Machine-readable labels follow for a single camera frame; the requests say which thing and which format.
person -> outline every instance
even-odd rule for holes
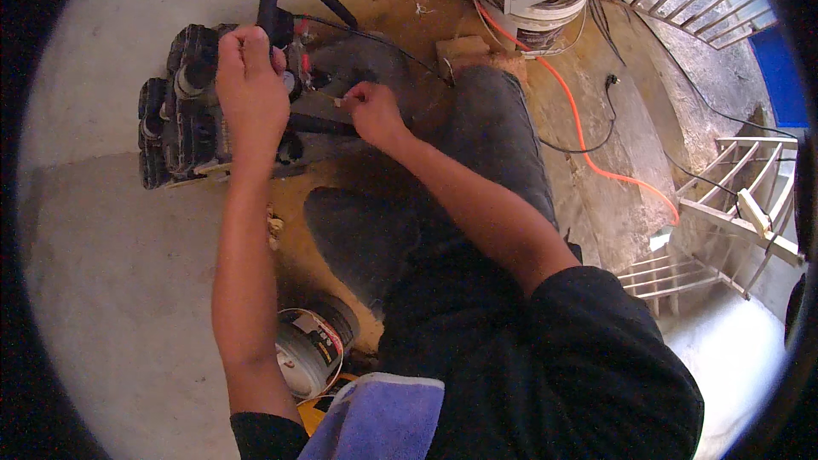
[[[358,134],[412,172],[440,209],[406,215],[340,189],[308,197],[308,224],[334,271],[346,270],[351,286],[365,286],[367,271],[395,279],[377,296],[362,293],[383,301],[385,385],[359,384],[347,403],[333,401],[308,437],[277,363],[265,239],[268,180],[289,117],[283,66],[260,27],[222,37],[217,92],[233,165],[213,332],[242,458],[693,456],[703,423],[694,379],[647,306],[611,273],[582,266],[560,238],[520,85],[486,66],[458,71],[437,148],[406,128],[389,88],[362,82],[343,99]],[[411,220],[394,224],[395,213]],[[367,250],[374,241],[382,249]],[[313,445],[320,440],[339,444]]]

hand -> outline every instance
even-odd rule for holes
[[[361,138],[387,154],[405,138],[412,137],[389,87],[361,82],[343,97],[341,107],[352,114]]]
[[[240,26],[219,42],[216,94],[230,128],[232,179],[268,179],[287,120],[290,98],[281,77],[284,53],[260,26]]]

purple towel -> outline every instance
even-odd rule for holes
[[[299,460],[425,458],[443,403],[439,380],[369,373],[335,396]]]

gray pants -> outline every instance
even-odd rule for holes
[[[496,68],[472,66],[457,78],[456,90],[454,114],[435,147],[516,193],[558,227],[540,142],[517,79]],[[376,316],[413,257],[441,256],[466,242],[437,205],[393,203],[320,187],[308,195],[304,214],[332,273]]]

black shirt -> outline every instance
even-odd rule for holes
[[[381,371],[444,381],[428,458],[687,458],[701,393],[644,302],[609,272],[563,270],[529,302],[472,246],[419,263],[384,308]],[[283,417],[230,419],[242,458],[295,458]]]

